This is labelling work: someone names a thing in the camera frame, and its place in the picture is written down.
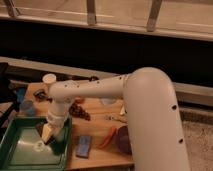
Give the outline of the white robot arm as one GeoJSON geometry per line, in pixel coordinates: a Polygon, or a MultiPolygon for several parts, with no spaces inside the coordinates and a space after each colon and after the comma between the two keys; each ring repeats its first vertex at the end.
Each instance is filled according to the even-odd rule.
{"type": "Polygon", "coordinates": [[[176,93],[163,71],[144,67],[82,84],[50,82],[48,90],[43,141],[62,129],[75,98],[123,99],[135,171],[191,171],[176,93]]]}

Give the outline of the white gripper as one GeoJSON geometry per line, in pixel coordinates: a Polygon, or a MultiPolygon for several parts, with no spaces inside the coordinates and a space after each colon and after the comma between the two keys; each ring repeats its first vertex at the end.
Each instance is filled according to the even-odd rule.
{"type": "MultiPolygon", "coordinates": [[[[62,128],[68,118],[68,108],[60,106],[50,106],[46,119],[48,123],[43,126],[42,140],[47,142],[54,133],[54,127],[62,128]]],[[[60,132],[54,137],[55,144],[64,144],[66,142],[66,130],[61,129],[60,132]]]]}

